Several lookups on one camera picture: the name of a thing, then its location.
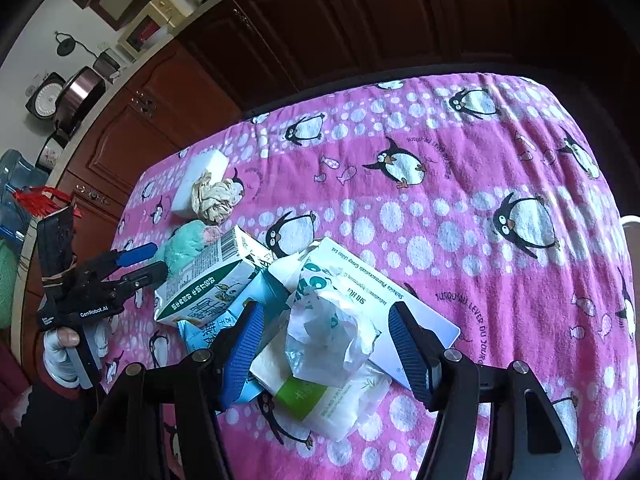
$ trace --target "appliance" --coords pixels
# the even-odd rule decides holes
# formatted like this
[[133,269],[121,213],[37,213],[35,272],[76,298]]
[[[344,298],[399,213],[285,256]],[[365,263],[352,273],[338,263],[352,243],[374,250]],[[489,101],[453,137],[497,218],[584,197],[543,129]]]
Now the appliance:
[[40,120],[52,120],[56,114],[56,101],[64,85],[65,80],[60,74],[51,72],[31,94],[25,108]]
[[66,82],[56,100],[57,128],[71,137],[106,91],[104,79],[85,66]]

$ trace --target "cardboard box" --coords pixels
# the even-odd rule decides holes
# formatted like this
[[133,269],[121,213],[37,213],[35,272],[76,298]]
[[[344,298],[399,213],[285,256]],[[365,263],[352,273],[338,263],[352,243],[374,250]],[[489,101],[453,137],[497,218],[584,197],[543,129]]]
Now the cardboard box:
[[270,250],[235,226],[156,290],[154,319],[203,327],[224,313],[272,261]]

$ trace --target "kitchen counter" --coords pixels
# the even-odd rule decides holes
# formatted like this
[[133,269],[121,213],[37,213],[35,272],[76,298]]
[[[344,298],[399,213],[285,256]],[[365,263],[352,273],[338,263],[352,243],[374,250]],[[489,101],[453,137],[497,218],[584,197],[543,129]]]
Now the kitchen counter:
[[[60,179],[68,167],[69,162],[76,149],[84,139],[84,136],[89,131],[95,120],[100,116],[109,102],[118,94],[118,92],[124,88],[126,83],[137,73],[142,67],[152,59],[163,47],[171,42],[174,37],[188,27],[201,15],[212,9],[214,6],[224,0],[208,0],[196,9],[187,19],[185,19],[176,29],[172,30],[170,35],[162,38],[153,47],[148,49],[142,54],[142,56],[134,62],[132,65],[123,70],[122,75],[107,88],[107,91],[95,104],[95,106],[89,111],[87,116],[82,121],[82,124],[69,141],[68,145],[63,150],[60,158],[58,159],[54,169],[51,171],[49,178],[47,179],[47,186],[57,187]],[[22,308],[24,303],[24,295],[26,288],[26,280],[29,269],[29,263],[33,257],[33,251],[36,243],[36,222],[31,221],[29,228],[25,234],[24,244],[22,251],[20,252],[20,262],[22,265],[18,266],[18,274],[15,280],[14,286],[14,301],[12,306],[12,323],[11,323],[11,350],[19,363],[22,362],[22,352],[20,344],[20,335],[22,331]]]

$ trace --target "white glove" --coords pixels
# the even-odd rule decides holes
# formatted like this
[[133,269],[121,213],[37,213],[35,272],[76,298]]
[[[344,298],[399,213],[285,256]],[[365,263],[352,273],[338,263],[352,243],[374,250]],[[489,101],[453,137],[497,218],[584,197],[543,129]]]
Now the white glove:
[[[108,336],[111,327],[106,319],[101,319],[96,327],[94,341],[100,358],[109,351]],[[44,333],[44,351],[42,361],[51,378],[60,386],[75,388],[80,384],[76,370],[66,353],[67,348],[77,346],[80,342],[78,334],[70,328],[57,328]]]

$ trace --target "cabinet door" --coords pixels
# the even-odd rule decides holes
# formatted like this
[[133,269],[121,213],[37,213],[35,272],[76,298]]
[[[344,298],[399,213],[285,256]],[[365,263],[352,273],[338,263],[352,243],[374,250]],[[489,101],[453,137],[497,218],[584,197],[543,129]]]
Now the cabinet door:
[[126,204],[138,178],[178,147],[134,108],[121,89],[80,142],[68,170],[92,189]]
[[366,72],[340,0],[236,0],[299,89]]
[[147,119],[186,148],[240,120],[240,110],[177,41],[155,54],[128,82]]
[[242,111],[291,95],[296,88],[233,0],[223,0],[177,39]]
[[440,0],[453,59],[509,60],[516,36],[510,0]]
[[375,70],[418,66],[442,57],[439,0],[341,0]]

